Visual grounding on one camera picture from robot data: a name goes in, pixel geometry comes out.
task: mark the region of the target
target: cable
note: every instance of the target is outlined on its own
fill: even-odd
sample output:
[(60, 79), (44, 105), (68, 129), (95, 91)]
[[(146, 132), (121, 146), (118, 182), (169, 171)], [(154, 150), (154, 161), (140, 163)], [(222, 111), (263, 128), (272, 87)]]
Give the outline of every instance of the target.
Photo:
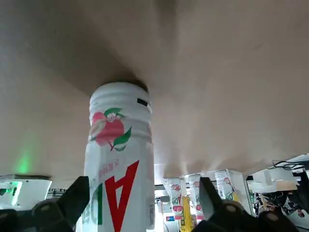
[[(268, 169), (275, 169), (275, 168), (283, 168), (284, 170), (295, 170), (304, 167), (305, 162), (299, 161), (299, 162), (289, 162), (289, 161), (279, 161), (277, 163), (272, 162), (273, 167), (268, 168)], [(281, 163), (286, 163), (283, 166), (278, 166), (278, 164)]]

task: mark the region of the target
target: plastic bottle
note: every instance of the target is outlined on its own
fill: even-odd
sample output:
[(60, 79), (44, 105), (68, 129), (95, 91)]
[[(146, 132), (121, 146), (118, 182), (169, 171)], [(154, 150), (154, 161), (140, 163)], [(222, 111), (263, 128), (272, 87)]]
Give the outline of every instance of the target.
[(175, 215), (175, 220), (181, 220), (183, 217), (183, 194), (181, 188), (180, 178), (167, 178), (164, 179), (164, 187), (169, 193), (170, 205), (172, 212)]
[(148, 93), (138, 86), (110, 83), (93, 93), (84, 166), (91, 199), (83, 213), (83, 231), (154, 228), (150, 114)]
[(215, 177), (220, 197), (222, 199), (239, 201), (227, 170), (215, 171)]
[(191, 191), (191, 198), (192, 198), (193, 206), (196, 208), (196, 211), (197, 211), (196, 218), (197, 220), (203, 220), (204, 214), (203, 214), (200, 202), (199, 202), (199, 180), (200, 180), (200, 174), (189, 176), (189, 186), (190, 186), (190, 191)]

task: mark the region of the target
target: beige surface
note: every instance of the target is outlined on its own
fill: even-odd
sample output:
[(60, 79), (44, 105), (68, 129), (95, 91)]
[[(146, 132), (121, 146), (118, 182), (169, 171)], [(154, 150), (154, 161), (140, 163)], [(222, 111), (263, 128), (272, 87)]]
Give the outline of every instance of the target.
[(307, 0), (5, 0), (0, 173), (27, 154), (26, 173), (81, 175), (89, 96), (125, 67), (152, 99), (156, 183), (304, 154), (308, 26)]

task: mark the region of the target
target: red letter a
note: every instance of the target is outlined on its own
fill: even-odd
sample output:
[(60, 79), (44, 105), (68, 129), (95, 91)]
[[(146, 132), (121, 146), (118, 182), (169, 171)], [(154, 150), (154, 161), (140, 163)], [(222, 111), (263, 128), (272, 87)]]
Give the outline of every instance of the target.
[[(139, 160), (128, 166), (126, 169), (126, 175), (117, 182), (115, 182), (114, 176), (105, 181), (107, 200), (110, 205), (112, 223), (115, 232), (120, 232), (121, 230), (138, 165)], [(123, 188), (120, 196), (119, 207), (117, 207), (116, 189), (121, 186), (123, 186)]]

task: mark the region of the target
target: black tape strip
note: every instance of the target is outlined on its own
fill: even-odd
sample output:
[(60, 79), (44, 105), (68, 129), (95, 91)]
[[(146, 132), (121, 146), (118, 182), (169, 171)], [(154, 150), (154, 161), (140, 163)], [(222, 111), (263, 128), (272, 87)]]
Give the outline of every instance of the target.
[(144, 106), (147, 106), (148, 105), (148, 102), (144, 101), (143, 99), (140, 99), (140, 98), (137, 98), (137, 103), (138, 104), (142, 104)]

